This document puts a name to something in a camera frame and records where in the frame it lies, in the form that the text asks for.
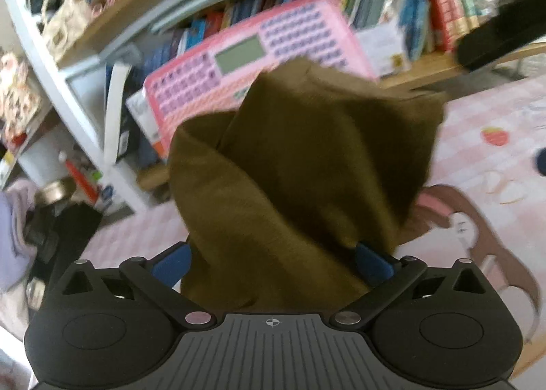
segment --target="black object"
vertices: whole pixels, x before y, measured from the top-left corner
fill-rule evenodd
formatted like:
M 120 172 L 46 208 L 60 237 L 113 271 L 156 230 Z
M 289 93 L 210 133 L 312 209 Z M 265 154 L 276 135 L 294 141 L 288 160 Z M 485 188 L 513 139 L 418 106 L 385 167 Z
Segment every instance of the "black object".
M 58 216 L 54 206 L 39 207 L 25 226 L 25 239 L 38 247 L 30 277 L 42 280 L 46 295 L 76 261 L 97 231 L 102 214 L 87 204 L 72 204 Z
M 546 0 L 514 0 L 464 36 L 457 60 L 474 71 L 546 34 Z
M 328 320 L 219 321 L 152 275 L 158 259 L 68 268 L 25 336 L 39 390 L 512 388 L 521 332 L 468 259 L 442 269 L 403 258 Z
M 546 148 L 541 149 L 537 154 L 537 170 L 541 175 L 546 176 Z

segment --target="brown towel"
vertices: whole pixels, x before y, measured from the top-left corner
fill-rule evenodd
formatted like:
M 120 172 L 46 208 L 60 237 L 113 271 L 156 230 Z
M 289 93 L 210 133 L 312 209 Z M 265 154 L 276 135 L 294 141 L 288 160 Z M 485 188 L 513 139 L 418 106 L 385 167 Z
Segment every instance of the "brown towel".
M 182 293 L 217 314 L 360 297 L 354 247 L 397 246 L 443 103 L 296 59 L 258 76 L 237 112 L 183 123 L 169 160 L 193 253 Z

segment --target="toy keyboard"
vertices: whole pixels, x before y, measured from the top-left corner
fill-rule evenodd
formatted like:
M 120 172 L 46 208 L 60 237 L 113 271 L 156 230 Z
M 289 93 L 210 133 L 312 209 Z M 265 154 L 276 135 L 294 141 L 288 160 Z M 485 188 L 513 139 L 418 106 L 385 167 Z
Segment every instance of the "toy keyboard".
M 146 78 L 163 146 L 170 148 L 184 120 L 238 107 L 262 70 L 296 56 L 375 78 L 331 0 L 294 0 L 215 34 Z

